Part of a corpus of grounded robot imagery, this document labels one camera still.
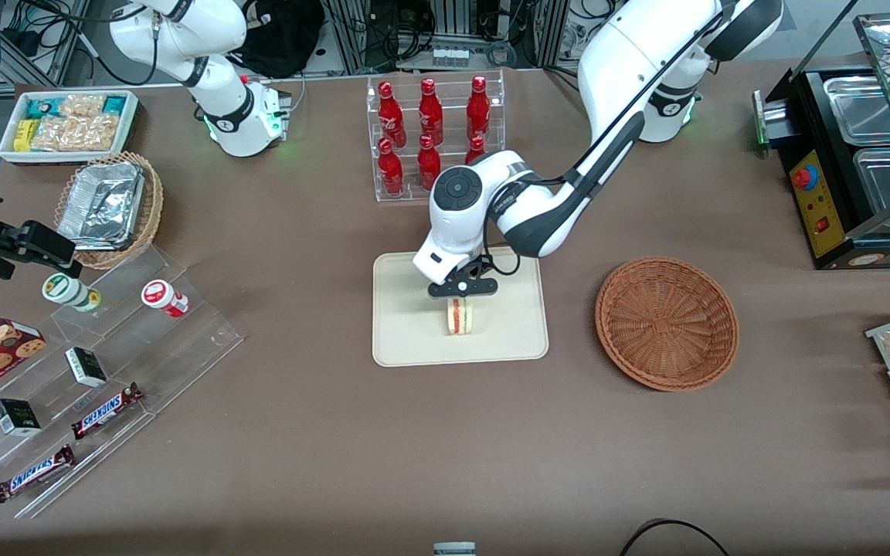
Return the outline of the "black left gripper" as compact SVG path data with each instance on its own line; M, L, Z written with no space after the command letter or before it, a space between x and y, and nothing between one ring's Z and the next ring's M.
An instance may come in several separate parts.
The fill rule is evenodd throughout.
M459 283L466 279L465 276L476 276L477 280L495 282L494 260L492 257L476 257L464 266L450 273L446 278L447 284Z

